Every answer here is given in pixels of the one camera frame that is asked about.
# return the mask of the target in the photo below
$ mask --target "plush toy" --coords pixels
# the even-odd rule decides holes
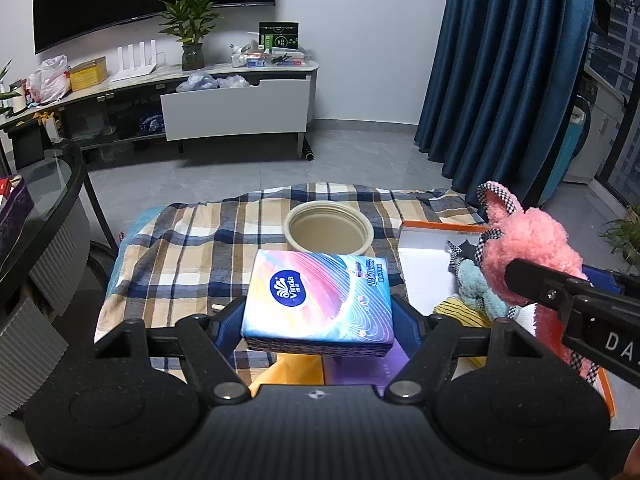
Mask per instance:
[[[449,270],[456,275],[460,300],[469,308],[486,316],[489,321],[497,317],[515,319],[518,306],[509,306],[498,298],[487,285],[479,267],[467,257],[464,248],[447,241],[450,250]]]
[[[586,280],[580,254],[569,247],[562,225],[537,208],[523,211],[518,199],[501,184],[485,182],[478,187],[478,200],[486,209],[490,229],[482,233],[476,248],[476,263],[486,282],[507,303],[529,303],[511,292],[504,282],[508,263],[516,258],[560,270]],[[560,343],[562,324],[556,312],[549,308],[536,310],[536,336],[552,348],[574,369],[582,369],[583,359]],[[593,383],[598,366],[591,364],[586,372]]]

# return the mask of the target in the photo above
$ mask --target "blue curtain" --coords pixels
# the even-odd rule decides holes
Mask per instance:
[[[520,200],[531,188],[572,98],[593,1],[447,0],[415,142],[469,203],[487,180]]]

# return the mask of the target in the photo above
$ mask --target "pink plush toy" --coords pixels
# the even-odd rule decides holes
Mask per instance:
[[[587,279],[582,272],[580,254],[569,247],[566,231],[547,213],[535,207],[523,211],[518,199],[497,182],[478,186],[478,200],[486,209],[491,228],[480,237],[476,263],[488,285],[503,301],[512,305],[529,303],[526,298],[511,292],[504,283],[504,270],[516,258]],[[564,329],[558,314],[539,306],[534,314],[534,323],[536,337],[593,384],[599,366],[562,345]]]
[[[523,211],[518,199],[497,182],[478,186],[478,200],[491,228],[480,238],[476,262],[489,286],[506,303],[529,303],[504,283],[504,269],[516,258],[587,279],[580,254],[569,247],[566,231],[547,213],[535,207]]]

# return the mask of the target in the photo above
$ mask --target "plaid blanket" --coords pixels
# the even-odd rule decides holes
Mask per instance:
[[[340,202],[369,218],[374,241],[367,254],[386,258],[392,291],[402,295],[397,250],[402,220],[482,223],[455,192],[444,189],[390,191],[315,182],[253,191],[221,202],[171,204],[124,249],[113,293],[100,311],[96,339],[123,319],[140,317],[147,327],[173,326],[190,314],[211,315],[245,294],[258,248],[285,249],[284,217],[312,200]],[[242,341],[232,365],[250,384],[274,361],[274,354],[248,350]],[[153,364],[182,376],[177,359]]]

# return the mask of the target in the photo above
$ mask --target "vinda tissue package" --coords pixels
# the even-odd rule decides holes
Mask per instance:
[[[258,251],[242,335],[255,350],[384,356],[394,342],[386,260]]]

